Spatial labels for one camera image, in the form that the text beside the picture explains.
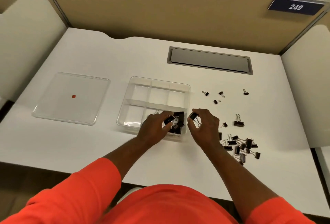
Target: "orange sleeve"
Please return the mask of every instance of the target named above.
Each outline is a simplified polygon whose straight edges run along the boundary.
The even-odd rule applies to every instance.
[[[52,189],[32,197],[1,224],[92,224],[109,206],[122,179],[116,166],[100,158]]]
[[[282,197],[257,206],[245,224],[313,224],[314,222],[291,206]]]

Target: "clear plastic organizer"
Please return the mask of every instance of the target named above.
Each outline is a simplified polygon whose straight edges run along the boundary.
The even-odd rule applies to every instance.
[[[190,101],[190,86],[182,83],[133,76],[120,108],[117,124],[137,133],[149,114],[169,110],[184,112],[181,134],[168,133],[170,139],[181,139],[186,133],[186,117]]]

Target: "white cubicle wall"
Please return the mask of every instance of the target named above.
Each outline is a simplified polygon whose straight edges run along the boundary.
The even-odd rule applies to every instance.
[[[330,146],[330,32],[317,25],[282,55],[309,146]]]
[[[0,14],[0,97],[16,101],[66,29],[48,0],[17,0]]]

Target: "number sign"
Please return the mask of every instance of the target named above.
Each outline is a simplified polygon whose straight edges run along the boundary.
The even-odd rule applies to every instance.
[[[312,1],[274,0],[268,10],[315,15],[324,5],[325,3]]]

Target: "clear plastic lid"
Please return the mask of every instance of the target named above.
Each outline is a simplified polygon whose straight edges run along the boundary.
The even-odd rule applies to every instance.
[[[94,125],[109,79],[57,73],[32,112],[37,118]]]

